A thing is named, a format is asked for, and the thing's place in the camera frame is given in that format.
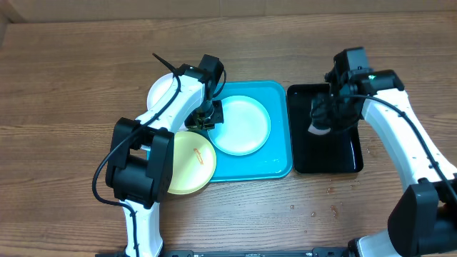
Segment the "green dish sponge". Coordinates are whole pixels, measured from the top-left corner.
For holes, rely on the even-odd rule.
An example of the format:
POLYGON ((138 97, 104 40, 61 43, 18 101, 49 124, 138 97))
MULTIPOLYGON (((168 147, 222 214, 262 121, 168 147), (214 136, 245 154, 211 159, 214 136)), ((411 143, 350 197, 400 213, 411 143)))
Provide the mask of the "green dish sponge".
POLYGON ((311 124, 308 127, 308 132, 312 133, 317 136, 323 136, 331 132, 331 128, 329 127, 316 127, 313 124, 311 124))

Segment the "light blue round plate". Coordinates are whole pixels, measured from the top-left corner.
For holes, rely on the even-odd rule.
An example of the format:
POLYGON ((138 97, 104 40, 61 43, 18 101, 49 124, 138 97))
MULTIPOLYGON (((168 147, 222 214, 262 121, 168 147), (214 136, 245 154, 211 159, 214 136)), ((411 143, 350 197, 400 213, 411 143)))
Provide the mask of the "light blue round plate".
POLYGON ((213 145, 233 156, 245 156, 259 150, 271 132, 266 108, 248 96, 229 96, 221 103, 224 122, 208 131, 213 145))

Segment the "yellow-green round plate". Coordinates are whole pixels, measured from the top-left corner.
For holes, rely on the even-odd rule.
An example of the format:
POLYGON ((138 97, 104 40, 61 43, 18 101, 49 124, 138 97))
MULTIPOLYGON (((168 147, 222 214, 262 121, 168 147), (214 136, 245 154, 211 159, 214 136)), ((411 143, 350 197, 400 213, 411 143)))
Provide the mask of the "yellow-green round plate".
POLYGON ((173 175, 168 192, 175 195, 195 193, 212 178, 216 152, 202 135, 180 131, 174 136, 173 175))

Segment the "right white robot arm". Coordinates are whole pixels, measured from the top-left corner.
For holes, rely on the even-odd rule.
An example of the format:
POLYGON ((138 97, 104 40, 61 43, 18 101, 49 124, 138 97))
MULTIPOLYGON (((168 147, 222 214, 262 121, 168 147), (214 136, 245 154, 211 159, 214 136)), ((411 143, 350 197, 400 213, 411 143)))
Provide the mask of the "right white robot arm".
POLYGON ((349 244, 355 256, 423 256, 456 249, 456 167, 416 117, 392 70, 332 70, 328 96, 310 112, 311 133, 349 129, 363 119, 387 150, 403 187, 386 230, 349 244))

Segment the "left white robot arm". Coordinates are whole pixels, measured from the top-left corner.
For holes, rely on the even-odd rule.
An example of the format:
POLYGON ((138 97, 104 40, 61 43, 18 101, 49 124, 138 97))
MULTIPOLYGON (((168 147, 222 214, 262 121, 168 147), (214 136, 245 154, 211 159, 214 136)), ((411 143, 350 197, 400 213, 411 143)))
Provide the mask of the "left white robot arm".
POLYGON ((125 213, 128 243, 123 256, 162 253, 159 204, 171 184, 179 128, 205 131, 224 120, 215 98, 226 78, 220 61, 169 69, 171 80, 156 105, 136 119, 117 121, 110 151, 95 173, 106 169, 106 185, 114 191, 112 205, 125 213))

